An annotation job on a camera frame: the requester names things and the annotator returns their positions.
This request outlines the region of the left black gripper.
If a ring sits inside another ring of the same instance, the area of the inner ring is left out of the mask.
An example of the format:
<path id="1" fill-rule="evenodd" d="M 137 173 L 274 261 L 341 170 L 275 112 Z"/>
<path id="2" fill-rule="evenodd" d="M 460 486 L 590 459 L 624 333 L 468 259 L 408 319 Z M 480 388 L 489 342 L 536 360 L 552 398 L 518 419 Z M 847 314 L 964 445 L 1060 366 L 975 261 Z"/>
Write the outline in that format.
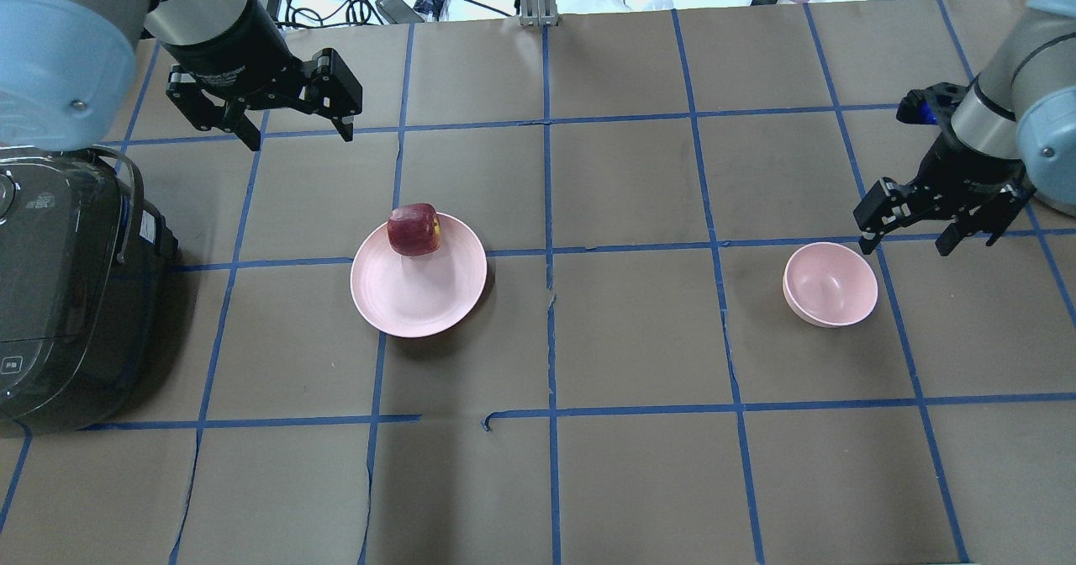
<path id="1" fill-rule="evenodd" d="M 337 50 L 323 48 L 305 63 L 261 6 L 246 6 L 230 26 L 198 43 L 159 36 L 174 59 L 166 97 L 193 128 L 233 135 L 250 151 L 261 150 L 261 132 L 247 110 L 292 108 L 330 121 L 353 142 L 362 114 L 362 83 Z"/>

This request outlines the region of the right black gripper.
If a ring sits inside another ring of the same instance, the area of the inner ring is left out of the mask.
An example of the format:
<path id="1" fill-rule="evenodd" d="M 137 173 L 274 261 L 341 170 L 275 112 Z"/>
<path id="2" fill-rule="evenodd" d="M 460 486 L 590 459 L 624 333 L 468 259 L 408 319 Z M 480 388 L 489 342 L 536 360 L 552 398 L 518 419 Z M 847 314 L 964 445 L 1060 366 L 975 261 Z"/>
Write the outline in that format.
<path id="1" fill-rule="evenodd" d="M 886 235 L 925 220 L 952 220 L 936 239 L 942 257 L 978 234 L 988 236 L 985 248 L 991 248 L 1035 193 L 1025 163 L 981 154 L 942 132 L 910 182 L 883 176 L 858 202 L 858 248 L 869 256 Z"/>

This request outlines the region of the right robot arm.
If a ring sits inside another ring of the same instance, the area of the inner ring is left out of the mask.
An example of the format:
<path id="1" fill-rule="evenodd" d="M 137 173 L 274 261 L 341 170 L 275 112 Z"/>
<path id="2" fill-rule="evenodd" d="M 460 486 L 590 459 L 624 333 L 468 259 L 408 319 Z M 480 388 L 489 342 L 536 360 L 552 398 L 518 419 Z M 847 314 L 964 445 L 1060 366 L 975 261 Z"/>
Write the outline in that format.
<path id="1" fill-rule="evenodd" d="M 337 29 L 372 75 L 353 143 L 270 117 L 239 258 L 342 257 L 390 206 L 496 251 L 705 248 L 928 223 L 996 236 L 1073 202 L 1073 19 L 1027 6 L 954 85 L 926 0 Z"/>

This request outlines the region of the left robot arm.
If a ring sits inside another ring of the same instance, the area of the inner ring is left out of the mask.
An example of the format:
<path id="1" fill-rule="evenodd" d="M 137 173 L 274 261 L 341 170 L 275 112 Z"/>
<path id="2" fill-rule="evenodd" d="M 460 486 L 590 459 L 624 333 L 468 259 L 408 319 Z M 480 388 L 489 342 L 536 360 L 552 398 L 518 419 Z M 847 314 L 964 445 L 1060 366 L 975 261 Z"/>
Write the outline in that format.
<path id="1" fill-rule="evenodd" d="M 345 142 L 362 83 L 335 50 L 301 61 L 258 0 L 1 0 L 1 132 L 48 151 L 103 142 L 134 83 L 140 37 L 174 60 L 166 97 L 194 129 L 261 146 L 253 110 L 330 121 Z"/>

